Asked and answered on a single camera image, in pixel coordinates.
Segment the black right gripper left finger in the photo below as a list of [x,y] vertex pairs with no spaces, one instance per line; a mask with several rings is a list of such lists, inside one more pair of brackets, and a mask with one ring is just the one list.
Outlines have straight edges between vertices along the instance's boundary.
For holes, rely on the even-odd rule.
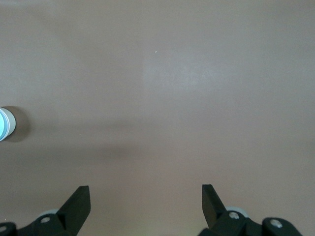
[[76,236],[91,211],[90,189],[80,186],[57,210],[42,213],[25,227],[14,222],[1,222],[2,236]]

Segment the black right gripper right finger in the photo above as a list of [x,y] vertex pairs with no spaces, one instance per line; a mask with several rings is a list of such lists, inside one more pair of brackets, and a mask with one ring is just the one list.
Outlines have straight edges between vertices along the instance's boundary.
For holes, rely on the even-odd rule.
[[208,225],[200,236],[300,236],[289,221],[267,217],[258,224],[238,210],[227,210],[213,185],[202,185],[202,210]]

